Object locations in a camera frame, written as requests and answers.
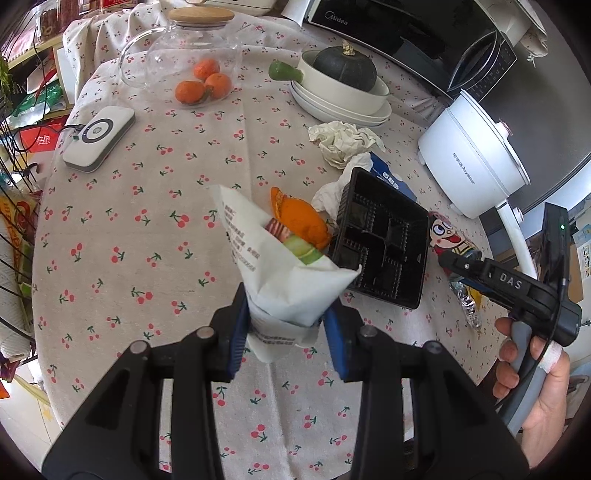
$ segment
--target tangerine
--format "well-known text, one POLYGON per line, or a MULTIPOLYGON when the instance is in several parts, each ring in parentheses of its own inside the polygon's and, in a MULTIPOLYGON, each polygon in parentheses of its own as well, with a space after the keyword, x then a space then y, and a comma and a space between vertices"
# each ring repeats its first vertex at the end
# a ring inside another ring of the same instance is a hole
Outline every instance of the tangerine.
POLYGON ((219 73, 220 64, 216 59, 203 59, 193 67, 193 74, 199 80, 205 81, 214 73, 219 73))
POLYGON ((180 82, 175 91, 174 97, 181 103, 192 105, 197 103, 205 94, 205 86, 201 82, 185 80, 180 82))
POLYGON ((205 80, 205 87, 215 99, 224 98, 232 90, 232 81, 228 75, 214 73, 205 80))

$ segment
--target green pumpkin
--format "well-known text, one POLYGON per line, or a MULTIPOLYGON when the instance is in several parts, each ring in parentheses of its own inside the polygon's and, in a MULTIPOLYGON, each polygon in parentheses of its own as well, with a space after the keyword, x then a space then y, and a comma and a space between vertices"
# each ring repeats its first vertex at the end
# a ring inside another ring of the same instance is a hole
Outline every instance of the green pumpkin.
POLYGON ((371 59, 354 50, 346 40, 343 40, 342 47, 322 50, 312 66, 319 72, 364 92, 374 88, 378 77, 371 59))

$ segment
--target circular button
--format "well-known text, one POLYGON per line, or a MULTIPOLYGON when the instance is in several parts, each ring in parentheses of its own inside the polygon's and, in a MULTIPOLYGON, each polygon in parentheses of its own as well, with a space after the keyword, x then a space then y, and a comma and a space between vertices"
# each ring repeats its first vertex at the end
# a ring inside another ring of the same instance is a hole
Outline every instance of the circular button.
POLYGON ((82 133, 84 143, 95 143, 105 138, 113 130, 113 120, 110 118, 101 118, 92 122, 82 133))

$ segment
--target hand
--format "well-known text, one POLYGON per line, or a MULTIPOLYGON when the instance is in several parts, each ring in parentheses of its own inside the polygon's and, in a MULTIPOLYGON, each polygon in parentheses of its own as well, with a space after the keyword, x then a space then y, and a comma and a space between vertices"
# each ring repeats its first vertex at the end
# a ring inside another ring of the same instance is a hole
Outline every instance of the hand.
MULTIPOLYGON (((496 329, 503 335, 511 334, 509 318, 500 318, 495 322, 496 329)), ((537 360, 545 345, 545 340, 533 337, 530 343, 531 356, 537 360)), ((517 358, 517 345, 512 340, 505 342, 499 351, 502 361, 496 367, 497 382, 492 389, 496 398, 506 397, 519 383, 519 375, 510 363, 517 358)), ((530 468, 537 466, 562 435, 566 418, 566 392, 569 387, 570 360, 562 351, 560 358, 546 376, 542 391, 529 416, 525 419, 521 449, 527 457, 530 468)))

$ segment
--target stacked plate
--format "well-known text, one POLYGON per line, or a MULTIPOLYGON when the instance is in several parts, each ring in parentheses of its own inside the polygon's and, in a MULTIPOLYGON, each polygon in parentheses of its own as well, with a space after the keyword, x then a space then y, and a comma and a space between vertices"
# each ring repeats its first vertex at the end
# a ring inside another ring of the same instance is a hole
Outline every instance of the stacked plate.
POLYGON ((290 82, 290 90, 300 107, 324 123, 338 120, 361 127, 377 127, 383 124, 392 114, 392 107, 387 100, 372 115, 361 115, 323 100, 294 81, 290 82))

